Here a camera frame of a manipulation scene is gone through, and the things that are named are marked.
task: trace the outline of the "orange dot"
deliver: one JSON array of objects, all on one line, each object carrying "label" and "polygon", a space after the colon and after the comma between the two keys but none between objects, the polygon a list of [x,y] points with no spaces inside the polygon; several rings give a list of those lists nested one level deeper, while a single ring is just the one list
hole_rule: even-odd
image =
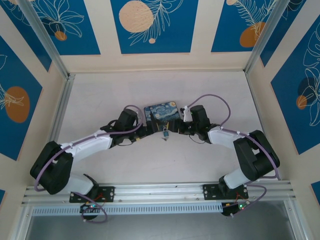
[{"label": "orange dot", "polygon": [[[28,93],[19,86],[10,87],[6,93],[7,95],[4,96],[5,100],[8,101],[5,105],[6,114],[12,121],[19,124],[23,123],[27,120],[30,110],[30,99]],[[11,97],[15,99],[23,99],[17,101],[18,103],[15,103]]]},{"label": "orange dot", "polygon": [[240,45],[244,48],[254,47],[265,25],[265,22],[258,22],[244,30],[240,37]]},{"label": "orange dot", "polygon": [[56,39],[58,39],[60,41],[67,40],[67,35],[63,31],[56,31],[54,33],[54,36],[56,37]]},{"label": "orange dot", "polygon": [[307,98],[303,95],[298,96],[296,99],[296,106],[301,110],[305,109],[307,106]]}]

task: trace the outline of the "robotic arm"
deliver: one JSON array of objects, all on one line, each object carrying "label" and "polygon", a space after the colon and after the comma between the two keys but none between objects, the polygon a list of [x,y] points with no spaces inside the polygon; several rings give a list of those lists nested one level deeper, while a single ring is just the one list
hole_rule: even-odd
[{"label": "robotic arm", "polygon": [[[240,168],[219,179],[219,190],[227,196],[233,189],[250,181],[255,181],[265,174],[276,170],[280,162],[265,135],[253,131],[249,135],[227,130],[219,124],[211,124],[202,105],[188,109],[182,108],[184,120],[169,121],[168,130],[183,135],[198,135],[208,144],[219,144],[235,149]],[[57,194],[60,191],[78,192],[94,199],[99,185],[90,176],[71,172],[73,164],[99,151],[113,148],[124,139],[134,143],[158,131],[157,123],[138,124],[135,111],[125,108],[117,120],[101,127],[94,134],[77,141],[57,144],[48,142],[34,163],[30,174],[48,191]]]}]

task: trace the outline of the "enclosure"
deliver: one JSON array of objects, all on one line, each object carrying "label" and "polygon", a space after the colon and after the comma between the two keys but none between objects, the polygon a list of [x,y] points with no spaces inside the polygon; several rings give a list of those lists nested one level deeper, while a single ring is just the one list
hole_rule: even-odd
[{"label": "enclosure", "polygon": [[[320,238],[318,0],[0,6],[0,239]],[[136,124],[153,108],[183,119],[180,109],[206,94],[223,99],[197,102],[212,124],[263,131],[280,180],[245,185],[248,198],[208,200],[205,186],[240,167],[236,152],[157,123],[159,132],[72,164],[112,189],[104,224],[83,221],[73,193],[35,191],[30,170],[48,142],[72,145],[128,105],[143,112]],[[239,214],[222,215],[238,198]]]}]

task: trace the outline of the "black mounting plate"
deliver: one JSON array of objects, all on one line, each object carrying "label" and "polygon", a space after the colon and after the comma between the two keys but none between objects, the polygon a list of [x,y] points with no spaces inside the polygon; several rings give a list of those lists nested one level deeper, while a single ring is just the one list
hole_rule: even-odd
[{"label": "black mounting plate", "polygon": [[[95,200],[96,203],[113,203],[114,202],[114,196],[115,196],[115,187],[114,186],[99,186],[98,187],[98,194],[102,194],[103,197],[99,197],[97,200]],[[88,200],[71,193],[69,198],[69,203],[86,203]]]},{"label": "black mounting plate", "polygon": [[235,189],[231,189],[225,196],[219,190],[218,184],[204,184],[202,186],[204,200],[236,200],[237,193],[243,198],[249,198],[248,190],[244,185],[238,186]]}]

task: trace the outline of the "vented panel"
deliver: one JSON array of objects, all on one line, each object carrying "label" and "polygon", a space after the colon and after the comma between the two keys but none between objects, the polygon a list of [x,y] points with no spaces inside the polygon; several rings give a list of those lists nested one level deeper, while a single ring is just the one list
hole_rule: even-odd
[{"label": "vented panel", "polygon": [[[128,204],[107,205],[103,209],[109,215],[135,214],[190,214],[221,213],[221,203],[184,203],[184,204]],[[77,216],[80,206],[39,206],[33,209],[32,216]],[[86,215],[102,215],[99,209]]]}]

